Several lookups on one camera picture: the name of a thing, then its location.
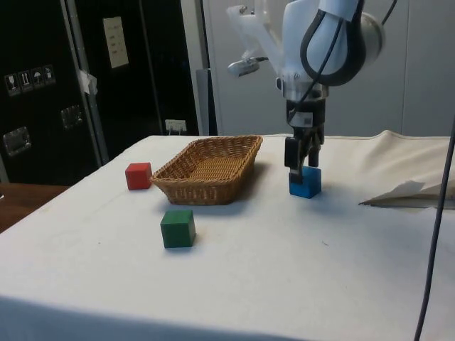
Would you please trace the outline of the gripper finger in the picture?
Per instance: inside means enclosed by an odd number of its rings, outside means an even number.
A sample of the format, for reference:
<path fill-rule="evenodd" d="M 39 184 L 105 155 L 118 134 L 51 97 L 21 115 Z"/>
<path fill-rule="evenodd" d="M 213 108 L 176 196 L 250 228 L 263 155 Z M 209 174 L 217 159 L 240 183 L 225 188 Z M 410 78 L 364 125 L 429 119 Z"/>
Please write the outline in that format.
<path fill-rule="evenodd" d="M 319 153 L 323 145 L 323 128 L 317 128 L 311 135 L 311 143 L 308 154 L 308 164 L 310 167 L 319 167 Z"/>
<path fill-rule="evenodd" d="M 286 137 L 284 165 L 289 169 L 290 183 L 302 185 L 302 165 L 306 157 L 306 138 L 303 129 L 295 129 L 292 137 Z"/>

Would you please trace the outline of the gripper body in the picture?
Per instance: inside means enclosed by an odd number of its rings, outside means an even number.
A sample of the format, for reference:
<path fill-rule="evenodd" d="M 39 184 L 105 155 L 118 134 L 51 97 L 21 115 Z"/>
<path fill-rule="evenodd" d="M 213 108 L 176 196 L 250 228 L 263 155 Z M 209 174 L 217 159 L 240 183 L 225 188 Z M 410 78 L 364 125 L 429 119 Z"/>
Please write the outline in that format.
<path fill-rule="evenodd" d="M 294 134 L 315 131 L 324 134 L 326 100 L 305 101 L 303 104 L 287 101 L 287 124 Z"/>

